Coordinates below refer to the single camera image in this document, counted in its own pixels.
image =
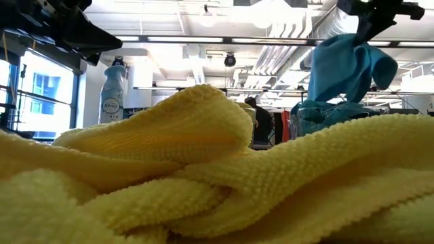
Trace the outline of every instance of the security camera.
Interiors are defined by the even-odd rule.
[[[237,60],[235,59],[235,56],[233,54],[227,54],[226,58],[224,59],[224,65],[226,67],[234,67],[237,63]]]

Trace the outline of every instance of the bottle label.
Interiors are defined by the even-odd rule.
[[[123,119],[122,91],[106,90],[101,95],[100,123],[110,123]]]
[[[104,110],[104,112],[109,114],[114,114],[119,111],[119,107],[119,102],[113,98],[107,98],[102,104],[102,109]]]

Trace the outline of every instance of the blue cloth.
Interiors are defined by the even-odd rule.
[[[298,136],[311,134],[351,119],[360,119],[374,115],[380,115],[380,112],[364,108],[362,104],[352,102],[329,104],[327,102],[306,100],[303,103],[297,104],[291,110],[291,118],[294,116],[297,120]]]
[[[327,102],[346,94],[348,102],[360,102],[372,78],[381,89],[390,86],[398,64],[377,47],[353,46],[354,34],[332,37],[313,51],[308,99]]]

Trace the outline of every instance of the black mechanical arm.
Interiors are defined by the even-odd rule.
[[[122,41],[93,25],[83,11],[92,0],[0,0],[2,31],[75,52],[97,65],[101,52],[122,47]]]
[[[338,0],[337,7],[348,15],[359,17],[355,45],[369,41],[395,25],[393,19],[397,14],[408,15],[412,20],[420,20],[425,14],[425,9],[417,3],[403,0]]]

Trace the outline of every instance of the person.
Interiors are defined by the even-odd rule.
[[[267,145],[269,143],[269,134],[273,129],[273,118],[267,110],[256,104],[255,98],[246,98],[244,102],[256,109],[257,125],[253,137],[254,144]]]

